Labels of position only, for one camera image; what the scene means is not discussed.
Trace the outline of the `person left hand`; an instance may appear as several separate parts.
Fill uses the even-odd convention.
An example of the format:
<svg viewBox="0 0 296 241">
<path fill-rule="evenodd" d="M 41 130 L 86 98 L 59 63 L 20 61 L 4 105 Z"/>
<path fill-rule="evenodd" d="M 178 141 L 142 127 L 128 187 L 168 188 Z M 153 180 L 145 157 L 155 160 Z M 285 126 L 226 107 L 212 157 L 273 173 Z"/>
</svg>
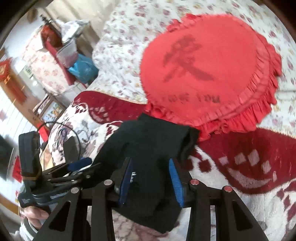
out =
<svg viewBox="0 0 296 241">
<path fill-rule="evenodd" d="M 34 206 L 26 207 L 23 211 L 29 223 L 36 229 L 40 229 L 42 227 L 41 220 L 46 220 L 49 217 L 48 212 Z"/>
</svg>

